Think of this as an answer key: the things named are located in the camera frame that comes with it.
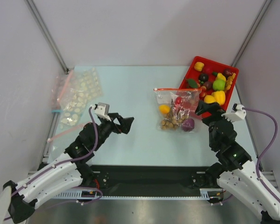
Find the purple onion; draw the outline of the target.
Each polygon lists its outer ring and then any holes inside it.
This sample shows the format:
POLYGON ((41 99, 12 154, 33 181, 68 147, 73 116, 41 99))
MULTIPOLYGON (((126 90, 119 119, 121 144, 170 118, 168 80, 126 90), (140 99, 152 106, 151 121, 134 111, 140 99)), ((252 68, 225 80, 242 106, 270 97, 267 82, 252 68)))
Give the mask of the purple onion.
POLYGON ((191 132, 195 129, 195 121, 192 118, 187 118, 182 122, 181 129, 184 132, 191 132))

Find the red chili pepper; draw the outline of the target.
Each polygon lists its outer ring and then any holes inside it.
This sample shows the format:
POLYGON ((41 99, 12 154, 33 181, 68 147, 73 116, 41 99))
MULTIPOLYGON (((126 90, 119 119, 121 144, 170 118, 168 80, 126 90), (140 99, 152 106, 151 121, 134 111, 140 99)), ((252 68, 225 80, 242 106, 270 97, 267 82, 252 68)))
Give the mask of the red chili pepper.
POLYGON ((177 97, 175 99, 175 105, 180 105, 182 103, 182 97, 177 97))

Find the clear zip bag orange zipper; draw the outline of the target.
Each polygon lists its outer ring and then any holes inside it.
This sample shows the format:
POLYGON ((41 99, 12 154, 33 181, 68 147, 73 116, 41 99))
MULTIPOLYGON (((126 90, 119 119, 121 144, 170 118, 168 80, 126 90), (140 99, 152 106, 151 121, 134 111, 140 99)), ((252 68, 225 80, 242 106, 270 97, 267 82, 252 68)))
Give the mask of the clear zip bag orange zipper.
POLYGON ((159 129, 195 133, 201 116, 195 114, 201 89, 154 88, 157 111, 161 118, 159 129))

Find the orange yellow mango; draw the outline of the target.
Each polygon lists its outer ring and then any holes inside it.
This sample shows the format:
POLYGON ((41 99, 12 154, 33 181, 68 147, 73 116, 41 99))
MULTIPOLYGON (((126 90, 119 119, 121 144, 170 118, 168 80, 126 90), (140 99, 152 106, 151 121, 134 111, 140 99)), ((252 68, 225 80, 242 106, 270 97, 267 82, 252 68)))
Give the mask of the orange yellow mango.
POLYGON ((168 114, 168 113, 170 113, 170 109, 171 109, 171 107, 168 106, 168 105, 160 105, 159 106, 159 111, 160 111, 161 114, 168 114))

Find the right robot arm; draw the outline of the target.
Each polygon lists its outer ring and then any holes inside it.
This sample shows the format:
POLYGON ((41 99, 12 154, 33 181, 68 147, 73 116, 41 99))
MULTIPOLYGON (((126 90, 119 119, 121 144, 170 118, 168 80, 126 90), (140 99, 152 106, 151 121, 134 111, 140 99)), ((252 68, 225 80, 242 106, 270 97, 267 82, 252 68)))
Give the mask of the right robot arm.
POLYGON ((260 172, 260 161, 253 161, 236 142, 234 122, 245 119, 251 109, 234 104, 226 112, 218 103, 199 101, 195 114, 210 113, 202 122, 209 128, 209 146, 218 162, 206 175, 211 187, 221 187, 249 208, 262 224, 280 224, 280 192, 260 172))

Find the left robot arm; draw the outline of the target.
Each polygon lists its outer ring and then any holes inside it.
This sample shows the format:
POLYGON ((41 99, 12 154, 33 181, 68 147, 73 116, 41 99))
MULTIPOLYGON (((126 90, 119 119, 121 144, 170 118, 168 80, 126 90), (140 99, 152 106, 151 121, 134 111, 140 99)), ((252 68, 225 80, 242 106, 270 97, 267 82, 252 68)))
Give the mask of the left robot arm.
POLYGON ((63 191, 80 185, 88 187, 93 183, 92 170, 87 162, 111 133, 128 134, 134 121, 134 117, 123 118, 116 112, 95 114, 101 123, 87 123, 52 163, 22 181, 10 180, 3 185, 11 189, 7 211, 13 223, 25 221, 43 203, 63 191))

